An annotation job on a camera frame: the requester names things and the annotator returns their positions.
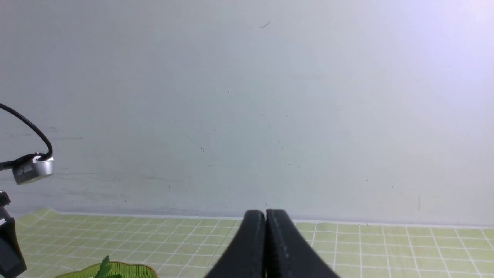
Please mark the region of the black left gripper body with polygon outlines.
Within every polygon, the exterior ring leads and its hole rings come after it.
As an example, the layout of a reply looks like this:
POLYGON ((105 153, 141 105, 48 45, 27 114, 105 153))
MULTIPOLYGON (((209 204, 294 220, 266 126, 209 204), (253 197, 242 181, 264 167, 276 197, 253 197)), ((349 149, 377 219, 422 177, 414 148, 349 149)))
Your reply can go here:
POLYGON ((7 192, 0 192, 0 274, 4 278, 17 278, 26 271, 27 265, 23 258, 16 235, 14 217, 11 217, 5 206, 11 203, 7 192))

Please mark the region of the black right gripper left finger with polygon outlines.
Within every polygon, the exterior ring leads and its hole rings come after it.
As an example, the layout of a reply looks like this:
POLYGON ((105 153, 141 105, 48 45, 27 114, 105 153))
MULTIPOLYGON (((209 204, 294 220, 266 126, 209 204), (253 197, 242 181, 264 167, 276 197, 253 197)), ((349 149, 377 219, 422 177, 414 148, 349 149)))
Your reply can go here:
POLYGON ((205 277, 264 278, 265 229, 262 211, 246 211, 236 235, 205 277))

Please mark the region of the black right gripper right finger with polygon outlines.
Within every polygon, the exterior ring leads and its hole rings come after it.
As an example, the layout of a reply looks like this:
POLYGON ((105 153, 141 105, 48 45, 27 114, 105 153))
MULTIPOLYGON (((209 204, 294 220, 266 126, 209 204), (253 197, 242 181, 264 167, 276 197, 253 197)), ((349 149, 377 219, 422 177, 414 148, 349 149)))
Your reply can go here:
POLYGON ((266 211, 265 266, 268 278, 337 278, 281 209, 266 211))

